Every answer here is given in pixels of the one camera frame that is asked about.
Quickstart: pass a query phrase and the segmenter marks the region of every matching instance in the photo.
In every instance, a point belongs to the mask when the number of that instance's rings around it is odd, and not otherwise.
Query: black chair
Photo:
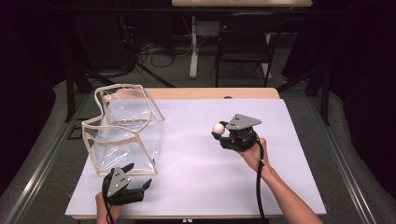
[[[266,74],[262,74],[266,87],[268,75],[276,49],[276,39],[282,33],[285,21],[276,14],[234,13],[226,17],[219,26],[218,50],[215,59],[216,87],[219,85],[219,62],[224,63],[268,63]],[[266,34],[274,37],[266,41]]]

